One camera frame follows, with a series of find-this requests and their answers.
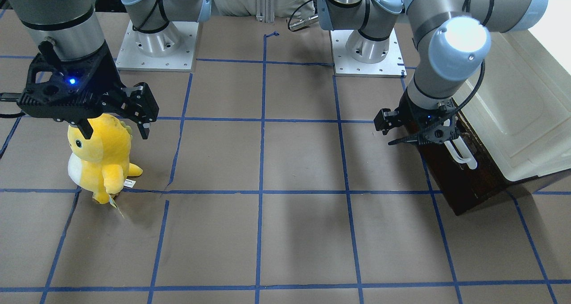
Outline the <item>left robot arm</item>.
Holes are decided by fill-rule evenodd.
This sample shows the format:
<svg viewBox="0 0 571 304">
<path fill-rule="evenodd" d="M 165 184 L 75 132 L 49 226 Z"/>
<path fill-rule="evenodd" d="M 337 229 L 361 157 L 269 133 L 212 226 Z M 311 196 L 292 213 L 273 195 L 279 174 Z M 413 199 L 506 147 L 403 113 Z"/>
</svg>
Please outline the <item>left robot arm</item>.
<svg viewBox="0 0 571 304">
<path fill-rule="evenodd" d="M 443 144 L 459 137 L 455 115 L 476 94 L 459 105 L 451 97 L 475 72 L 479 88 L 492 32 L 522 31 L 544 15 L 549 0 L 317 0 L 324 30 L 350 30 L 345 49 L 363 64 L 384 60 L 390 36 L 401 13 L 410 22 L 420 56 L 413 78 L 398 107 L 382 109 L 374 119 L 377 131 L 415 124 L 415 133 L 390 145 Z"/>
</svg>

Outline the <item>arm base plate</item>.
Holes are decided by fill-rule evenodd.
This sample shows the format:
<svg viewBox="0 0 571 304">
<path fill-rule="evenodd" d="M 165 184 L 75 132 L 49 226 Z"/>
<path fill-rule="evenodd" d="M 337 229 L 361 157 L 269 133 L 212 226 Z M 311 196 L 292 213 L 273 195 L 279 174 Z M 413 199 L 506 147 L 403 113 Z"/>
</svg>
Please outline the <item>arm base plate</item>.
<svg viewBox="0 0 571 304">
<path fill-rule="evenodd" d="M 383 41 L 364 38 L 357 30 L 330 31 L 335 75 L 402 78 L 407 75 L 396 31 Z"/>
<path fill-rule="evenodd" d="M 197 22 L 170 22 L 165 30 L 146 34 L 134 31 L 132 22 L 116 59 L 118 70 L 191 72 L 196 52 Z"/>
</svg>

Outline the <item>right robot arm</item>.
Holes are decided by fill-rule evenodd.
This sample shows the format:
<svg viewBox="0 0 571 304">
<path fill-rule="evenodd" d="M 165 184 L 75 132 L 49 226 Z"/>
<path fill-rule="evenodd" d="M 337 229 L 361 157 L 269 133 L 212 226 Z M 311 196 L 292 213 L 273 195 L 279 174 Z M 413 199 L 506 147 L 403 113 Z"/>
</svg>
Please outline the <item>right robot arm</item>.
<svg viewBox="0 0 571 304">
<path fill-rule="evenodd" d="M 84 138 L 93 119 L 114 113 L 137 124 L 149 136 L 159 107 L 145 82 L 122 83 L 117 62 L 95 14 L 96 0 L 8 0 L 39 52 L 31 62 L 21 93 L 2 93 L 24 114 L 77 127 Z M 134 63 L 149 69 L 189 69 L 192 46 L 185 45 L 177 22 L 205 22 L 212 0 L 120 0 L 130 16 L 125 41 Z"/>
</svg>

